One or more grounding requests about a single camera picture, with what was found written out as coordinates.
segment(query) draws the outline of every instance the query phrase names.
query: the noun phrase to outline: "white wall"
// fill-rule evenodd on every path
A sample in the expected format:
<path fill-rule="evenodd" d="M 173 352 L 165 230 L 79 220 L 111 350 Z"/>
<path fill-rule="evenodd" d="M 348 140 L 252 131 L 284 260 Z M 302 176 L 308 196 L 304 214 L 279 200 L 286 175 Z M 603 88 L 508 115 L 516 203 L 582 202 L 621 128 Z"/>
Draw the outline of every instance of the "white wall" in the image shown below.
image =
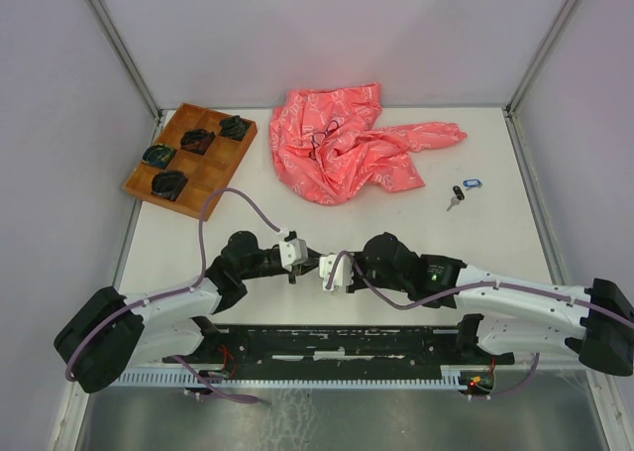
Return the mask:
<path fill-rule="evenodd" d="M 0 0 L 0 449 L 46 449 L 53 338 L 112 280 L 152 120 L 83 0 Z"/>
<path fill-rule="evenodd" d="M 634 301 L 634 0 L 584 0 L 520 121 L 575 282 Z M 634 378 L 619 381 L 634 418 Z"/>
<path fill-rule="evenodd" d="M 390 105 L 504 105 L 564 0 L 105 0 L 162 108 L 383 83 Z"/>

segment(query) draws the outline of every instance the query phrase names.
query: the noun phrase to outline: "wooden box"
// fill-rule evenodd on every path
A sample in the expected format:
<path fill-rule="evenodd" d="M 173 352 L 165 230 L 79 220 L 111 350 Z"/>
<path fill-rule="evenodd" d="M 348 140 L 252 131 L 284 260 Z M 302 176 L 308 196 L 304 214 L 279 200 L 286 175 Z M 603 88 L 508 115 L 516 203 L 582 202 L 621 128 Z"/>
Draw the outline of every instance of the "wooden box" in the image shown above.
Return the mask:
<path fill-rule="evenodd" d="M 242 141 L 221 137 L 220 121 L 228 117 L 232 116 L 192 104 L 181 104 L 155 139 L 155 144 L 166 144 L 175 148 L 176 155 L 171 159 L 166 169 L 158 169 L 139 163 L 124 183 L 123 188 L 140 200 L 169 208 L 183 215 L 199 218 L 200 211 L 209 194 L 229 184 L 258 131 L 254 121 L 244 119 L 250 123 L 250 126 Z M 193 129 L 206 129 L 216 134 L 204 155 L 194 154 L 180 148 L 180 139 L 183 134 Z M 187 184 L 174 201 L 152 194 L 153 178 L 157 173 L 167 170 L 180 170 L 187 177 Z M 216 196 L 209 203 L 204 214 L 205 221 L 209 219 L 221 196 Z"/>

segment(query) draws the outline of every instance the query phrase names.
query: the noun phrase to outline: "robotic arm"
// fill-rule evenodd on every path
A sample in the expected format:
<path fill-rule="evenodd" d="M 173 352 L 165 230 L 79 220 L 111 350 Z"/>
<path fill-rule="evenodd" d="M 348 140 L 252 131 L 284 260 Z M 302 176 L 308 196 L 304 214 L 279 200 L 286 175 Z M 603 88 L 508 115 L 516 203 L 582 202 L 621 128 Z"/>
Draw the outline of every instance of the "robotic arm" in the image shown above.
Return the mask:
<path fill-rule="evenodd" d="M 236 305 L 247 294 L 244 281 L 287 276 L 290 283 L 295 283 L 297 277 L 316 269 L 326 290 L 344 288 L 352 293 L 370 288 L 379 295 L 377 288 L 399 290 L 414 303 L 456 308 L 465 316 L 446 334 L 441 333 L 447 329 L 442 327 L 402 328 L 402 334 L 384 339 L 387 346 L 376 341 L 365 345 L 364 336 L 357 337 L 351 330 L 341 337 L 335 334 L 326 344 L 306 345 L 311 354 L 316 355 L 319 347 L 339 350 L 341 344 L 349 345 L 356 337 L 358 354 L 364 351 L 368 356 L 384 358 L 395 353 L 411 355 L 416 363 L 428 365 L 482 365 L 491 358 L 497 363 L 512 363 L 512 353 L 548 352 L 578 356 L 584 365 L 607 374 L 632 375 L 634 331 L 581 306 L 589 300 L 627 320 L 634 318 L 634 308 L 614 283 L 595 280 L 592 288 L 584 288 L 523 282 L 482 271 L 461 260 L 419 256 L 389 233 L 375 236 L 361 252 L 349 256 L 320 255 L 307 248 L 294 232 L 267 250 L 260 249 L 253 233 L 235 233 L 196 287 L 187 282 L 178 288 L 178 294 L 162 290 L 129 296 L 119 294 L 114 287 L 102 288 L 57 335 L 54 346 L 67 364 L 73 362 L 72 375 L 88 393 L 107 387 L 126 368 L 174 355 L 211 363 L 222 334 L 208 316 Z M 166 297 L 153 300 L 157 293 Z M 263 330 L 254 338 L 255 330 L 236 329 L 231 340 L 248 341 L 251 349 L 258 349 L 258 357 L 297 352 L 294 339 L 285 340 L 284 331 L 271 335 L 271 331 Z M 87 337 L 91 337 L 89 342 L 80 348 Z M 419 350 L 421 340 L 437 344 L 436 350 Z M 311 364 L 313 375 L 321 370 L 317 362 Z"/>

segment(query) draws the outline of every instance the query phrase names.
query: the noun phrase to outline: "gray floor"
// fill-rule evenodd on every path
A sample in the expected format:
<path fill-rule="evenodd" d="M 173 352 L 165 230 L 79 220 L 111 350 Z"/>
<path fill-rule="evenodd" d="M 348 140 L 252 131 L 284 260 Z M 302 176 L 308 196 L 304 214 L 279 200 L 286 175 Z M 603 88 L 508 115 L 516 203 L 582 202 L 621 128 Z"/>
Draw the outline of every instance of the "gray floor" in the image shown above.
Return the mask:
<path fill-rule="evenodd" d="M 522 377 L 498 372 L 500 390 Z M 199 403 L 180 391 L 92 397 L 78 450 L 607 449 L 584 374 L 539 373 L 525 390 L 466 402 L 457 392 L 249 390 L 266 402 Z"/>

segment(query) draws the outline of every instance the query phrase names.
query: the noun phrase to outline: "patterned fabric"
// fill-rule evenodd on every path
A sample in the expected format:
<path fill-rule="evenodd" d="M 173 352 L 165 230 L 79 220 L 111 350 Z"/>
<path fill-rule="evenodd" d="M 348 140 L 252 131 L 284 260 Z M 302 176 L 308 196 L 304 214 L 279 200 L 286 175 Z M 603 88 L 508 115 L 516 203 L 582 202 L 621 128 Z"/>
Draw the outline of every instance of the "patterned fabric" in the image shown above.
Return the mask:
<path fill-rule="evenodd" d="M 349 200 L 367 182 L 388 191 L 424 186 L 407 152 L 449 147 L 467 134 L 444 122 L 373 129 L 381 113 L 379 96 L 376 83 L 288 91 L 268 126 L 277 177 L 322 205 Z"/>

